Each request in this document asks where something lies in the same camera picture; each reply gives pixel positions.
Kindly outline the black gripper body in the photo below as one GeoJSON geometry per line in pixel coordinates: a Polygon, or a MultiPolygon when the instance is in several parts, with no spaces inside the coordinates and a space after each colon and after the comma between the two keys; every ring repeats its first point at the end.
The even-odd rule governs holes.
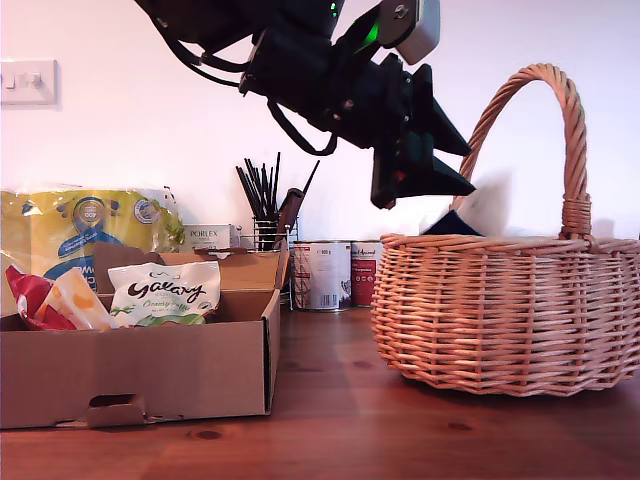
{"type": "Polygon", "coordinates": [[[349,60],[331,77],[330,130],[362,148],[372,148],[371,202],[392,208],[399,193],[398,144],[410,113],[409,87],[395,54],[377,64],[367,58],[349,60]]]}

